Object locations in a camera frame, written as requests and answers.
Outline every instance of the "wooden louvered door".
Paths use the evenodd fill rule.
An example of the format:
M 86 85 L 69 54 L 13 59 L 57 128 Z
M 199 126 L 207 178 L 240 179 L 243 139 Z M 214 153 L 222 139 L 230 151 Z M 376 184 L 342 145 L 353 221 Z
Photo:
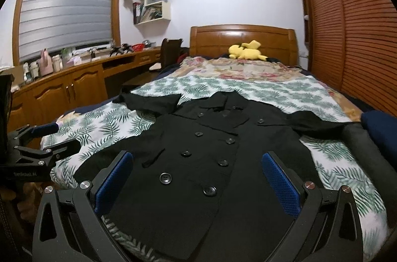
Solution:
M 343 9 L 341 0 L 310 0 L 313 44 L 311 72 L 322 82 L 340 88 L 343 71 Z
M 397 11 L 390 0 L 343 0 L 341 90 L 397 115 Z

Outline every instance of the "wooden desk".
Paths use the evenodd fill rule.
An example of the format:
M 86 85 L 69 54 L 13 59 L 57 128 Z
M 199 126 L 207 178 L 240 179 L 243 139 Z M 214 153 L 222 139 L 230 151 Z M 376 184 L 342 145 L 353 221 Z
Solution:
M 40 125 L 68 110 L 108 99 L 105 78 L 160 60 L 160 48 L 112 56 L 73 66 L 40 78 L 13 93 L 8 131 Z

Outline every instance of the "wooden headboard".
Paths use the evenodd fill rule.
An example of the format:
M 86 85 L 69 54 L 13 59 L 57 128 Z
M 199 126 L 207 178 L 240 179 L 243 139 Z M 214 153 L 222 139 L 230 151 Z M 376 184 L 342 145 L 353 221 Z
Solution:
M 228 53 L 231 45 L 256 40 L 262 55 L 275 57 L 283 64 L 295 66 L 298 46 L 293 29 L 258 25 L 213 25 L 192 27 L 190 56 L 218 57 Z

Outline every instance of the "blue pillow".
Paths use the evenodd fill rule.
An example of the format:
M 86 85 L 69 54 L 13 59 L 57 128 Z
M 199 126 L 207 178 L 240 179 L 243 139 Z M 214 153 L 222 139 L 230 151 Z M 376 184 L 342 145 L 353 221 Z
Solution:
M 368 111 L 361 115 L 361 123 L 383 157 L 397 170 L 397 118 L 382 111 Z

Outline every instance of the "red basket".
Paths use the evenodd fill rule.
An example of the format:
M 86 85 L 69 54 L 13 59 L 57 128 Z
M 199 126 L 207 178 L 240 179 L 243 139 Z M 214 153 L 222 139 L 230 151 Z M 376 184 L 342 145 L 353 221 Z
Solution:
M 131 46 L 131 49 L 135 52 L 140 52 L 143 51 L 143 48 L 145 47 L 145 44 L 136 44 Z

